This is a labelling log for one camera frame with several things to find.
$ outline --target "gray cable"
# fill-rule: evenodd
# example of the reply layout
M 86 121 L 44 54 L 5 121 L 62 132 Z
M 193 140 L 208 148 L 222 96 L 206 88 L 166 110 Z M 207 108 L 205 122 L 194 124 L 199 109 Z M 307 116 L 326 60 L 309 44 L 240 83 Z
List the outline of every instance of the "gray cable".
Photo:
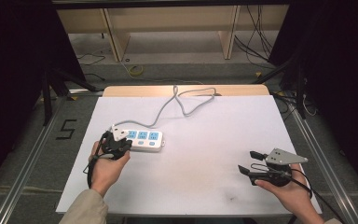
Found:
M 174 86 L 173 86 L 173 97 L 171 97 L 171 98 L 161 107 L 161 109 L 159 110 L 159 112 L 158 112 L 158 114 L 157 114 L 157 116 L 156 116 L 156 118 L 155 118 L 155 120 L 154 120 L 154 122 L 153 122 L 152 124 L 143 124 L 143 123 L 138 122 L 138 121 L 136 121 L 136 120 L 127 119 L 127 120 L 123 120 L 123 121 L 121 121 L 121 122 L 119 122 L 119 123 L 114 124 L 114 126 L 118 126 L 118 125 L 124 124 L 124 123 L 134 123 L 134 124 L 138 124 L 138 125 L 144 126 L 144 127 L 146 127 L 146 128 L 153 128 L 153 127 L 156 125 L 156 123 L 157 123 L 157 121 L 158 121 L 158 119 L 159 119 L 159 116 L 160 116 L 160 114 L 162 113 L 162 111 L 164 110 L 165 106 L 166 106 L 170 101 L 172 101 L 173 99 L 175 99 L 176 102 L 177 102 L 177 103 L 179 104 L 179 106 L 181 107 L 181 109 L 182 109 L 182 114 L 183 114 L 185 117 L 188 117 L 188 116 L 190 116 L 192 113 L 194 113 L 194 111 L 196 111 L 198 108 L 200 108 L 201 106 L 206 105 L 206 104 L 208 104 L 209 102 L 211 102 L 211 101 L 214 99 L 214 96 L 215 96 L 215 94 L 216 94 L 216 88 L 206 88 L 206 89 L 201 89 L 201 90 L 193 90 L 193 91 L 207 91 L 207 90 L 213 90 L 213 94 L 211 95 L 211 98 L 208 99 L 207 101 L 201 103 L 200 105 L 197 105 L 193 110 L 191 110 L 190 112 L 186 113 L 186 112 L 185 112 L 185 108 L 184 108 L 182 102 L 179 100 L 178 96 L 183 95 L 183 94 L 188 93 L 188 92 L 192 92 L 192 91 L 183 91 L 183 92 L 181 92 L 181 93 L 178 94 L 178 87 L 177 87 L 176 85 L 174 85 Z

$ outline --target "metal rail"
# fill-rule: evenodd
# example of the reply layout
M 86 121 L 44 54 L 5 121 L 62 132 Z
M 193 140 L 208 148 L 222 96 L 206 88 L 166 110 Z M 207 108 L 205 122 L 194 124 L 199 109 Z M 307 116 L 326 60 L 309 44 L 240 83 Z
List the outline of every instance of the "metal rail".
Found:
M 44 145 L 48 140 L 48 136 L 54 126 L 55 120 L 57 115 L 61 111 L 62 106 L 64 105 L 66 97 L 59 97 L 57 99 L 57 106 L 53 111 L 52 117 L 49 123 L 43 127 L 41 133 L 37 137 L 37 140 L 27 158 L 24 165 L 21 168 L 19 175 L 16 178 L 13 186 L 11 187 L 10 191 L 8 192 L 4 202 L 0 206 L 0 223 L 7 223 L 11 213 L 16 206 L 17 201 L 19 200 L 22 190 L 28 181 L 31 172 L 34 169 L 34 166 L 39 158 L 40 153 L 43 150 Z
M 333 167 L 330 165 L 330 162 L 325 157 L 321 146 L 310 129 L 310 126 L 305 119 L 301 118 L 297 111 L 294 111 L 293 114 L 296 123 L 300 128 L 300 131 L 303 133 L 313 157 L 318 163 L 318 166 L 321 168 L 324 179 L 326 180 L 327 185 L 330 187 L 334 197 L 336 198 L 337 204 L 340 207 L 347 223 L 358 224 L 358 212 L 356 211 L 351 197 L 348 195 L 341 181 L 337 177 Z

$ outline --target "floor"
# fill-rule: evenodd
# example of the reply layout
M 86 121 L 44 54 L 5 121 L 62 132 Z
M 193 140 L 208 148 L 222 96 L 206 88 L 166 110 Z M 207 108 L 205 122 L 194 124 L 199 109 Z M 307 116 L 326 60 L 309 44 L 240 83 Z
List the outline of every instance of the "floor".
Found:
M 266 32 L 271 45 L 273 45 L 277 33 L 274 31 Z M 238 38 L 246 44 L 250 35 L 251 33 L 249 32 L 237 33 Z M 271 66 L 257 57 L 247 56 L 238 47 L 233 49 L 231 59 L 225 60 L 216 32 L 131 34 L 131 41 L 126 50 L 123 63 L 114 61 L 109 42 L 106 38 L 102 38 L 102 35 L 69 36 L 79 62 L 83 64 L 82 68 L 85 73 L 95 73 L 96 71 L 96 66 L 91 67 L 87 64 L 105 65 L 100 66 L 102 68 L 101 73 L 87 76 L 88 81 L 94 83 L 101 83 L 99 78 L 96 77 L 98 75 L 101 75 L 102 78 L 111 76 L 111 74 L 104 72 L 107 66 L 123 68 L 123 66 L 144 65 L 145 69 L 147 69 L 147 71 L 145 70 L 146 72 L 152 73 L 155 71 L 157 73 L 160 69 L 167 69 L 167 72 L 170 72 L 175 64 L 185 64 L 186 68 L 184 69 L 187 70 L 182 71 L 188 71 L 189 78 L 192 78 L 196 77 L 191 73 L 195 69 L 215 66 L 216 69 L 219 69 L 218 72 L 224 74 L 225 72 L 235 71 L 235 69 L 238 69 L 239 64 L 245 64 L 252 66 L 252 68 L 247 67 L 249 69 L 247 69 L 247 77 L 245 78 L 248 79 L 246 80 L 255 79 L 258 72 L 266 74 L 268 71 L 267 68 L 251 65 L 251 63 L 262 64 L 262 66 L 266 67 Z M 249 46 L 260 54 L 265 54 L 259 39 L 254 38 Z M 126 76 L 125 70 L 122 71 L 123 74 L 115 74 L 115 78 L 124 78 L 121 75 Z M 279 90 L 279 78 L 275 77 L 268 81 L 267 85 L 270 91 Z M 71 83 L 68 83 L 68 86 L 73 90 L 80 89 Z M 92 109 L 85 108 L 93 108 L 99 97 L 98 94 L 88 93 L 73 93 L 73 96 L 75 97 L 56 100 L 55 108 L 58 116 L 55 123 L 51 125 L 51 130 L 46 130 L 46 127 L 41 126 L 43 122 L 43 102 L 37 102 L 34 107 L 34 113 L 25 125 L 24 130 L 21 131 L 21 138 L 18 140 L 17 148 L 8 155 L 2 166 L 0 170 L 0 208 L 11 187 L 18 180 L 23 164 L 27 162 L 27 158 L 34 151 L 40 134 L 47 134 L 47 139 L 42 144 L 43 150 L 40 155 L 36 155 L 37 161 L 30 168 L 30 173 L 25 178 L 26 184 L 20 191 L 20 198 L 14 204 L 14 209 L 8 212 L 8 223 L 57 223 L 61 219 L 62 215 L 55 213 L 55 207 L 61 197 L 66 178 L 72 167 L 71 164 L 73 164 L 76 157 L 76 149 L 82 141 L 83 134 L 88 126 L 88 120 L 92 115 Z M 285 110 L 286 104 L 277 101 L 277 106 L 280 110 Z M 61 132 L 62 123 L 73 118 L 77 122 L 73 124 L 76 132 L 74 132 L 71 140 L 57 140 L 63 134 Z M 344 192 L 343 194 L 342 192 L 341 194 L 336 194 L 332 190 L 337 185 L 331 186 L 326 181 L 326 175 L 332 174 L 324 173 L 319 168 L 320 163 L 317 161 L 310 162 L 304 167 L 306 172 L 310 174 L 313 187 L 342 216 L 358 216 L 358 176 L 345 157 L 339 153 L 339 146 L 329 132 L 323 116 L 319 114 L 315 116 L 307 115 L 307 120 L 303 121 L 297 119 L 296 111 L 289 107 L 287 111 L 282 113 L 282 119 L 298 154 L 308 158 L 315 158 L 315 150 L 310 148 L 317 145 L 323 150 L 324 157 L 328 159 L 329 165 L 335 171 L 333 175 L 337 176 L 338 187 L 343 187 Z M 311 133 L 315 138 L 307 138 L 305 134 L 307 132 Z M 337 203 L 342 195 L 348 196 L 350 199 L 349 204 Z M 331 218 L 334 217 L 334 214 L 327 207 L 324 207 L 324 217 Z M 108 223 L 119 223 L 121 220 L 121 217 L 109 216 Z M 266 224 L 287 223 L 288 217 L 257 217 L 256 220 L 258 223 Z

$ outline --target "person's arm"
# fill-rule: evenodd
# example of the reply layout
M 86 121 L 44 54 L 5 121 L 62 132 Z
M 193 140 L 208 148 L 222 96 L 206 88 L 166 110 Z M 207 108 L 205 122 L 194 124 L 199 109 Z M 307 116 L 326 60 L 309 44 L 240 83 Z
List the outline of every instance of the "person's arm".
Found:
M 298 164 L 292 164 L 292 169 L 301 170 Z M 292 178 L 307 185 L 305 177 L 297 172 L 292 172 Z M 273 193 L 282 205 L 291 213 L 293 213 L 304 224 L 322 224 L 324 220 L 319 216 L 310 202 L 309 193 L 294 182 L 290 182 L 286 186 L 276 187 L 264 180 L 256 180 L 255 183 L 262 189 Z
M 97 146 L 98 142 L 95 142 L 91 156 Z M 77 196 L 60 223 L 105 223 L 108 206 L 103 201 L 103 196 L 117 182 L 129 159 L 129 151 L 117 161 L 98 159 L 92 172 L 91 188 Z

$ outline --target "sleeve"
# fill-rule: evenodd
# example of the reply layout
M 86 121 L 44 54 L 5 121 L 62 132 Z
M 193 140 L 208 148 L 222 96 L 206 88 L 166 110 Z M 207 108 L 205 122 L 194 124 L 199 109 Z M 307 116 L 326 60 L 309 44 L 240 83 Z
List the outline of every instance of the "sleeve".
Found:
M 335 218 L 333 218 L 333 219 L 326 221 L 324 224 L 341 224 L 341 222 L 336 220 Z
M 65 223 L 106 223 L 107 205 L 93 189 L 81 192 L 60 221 Z

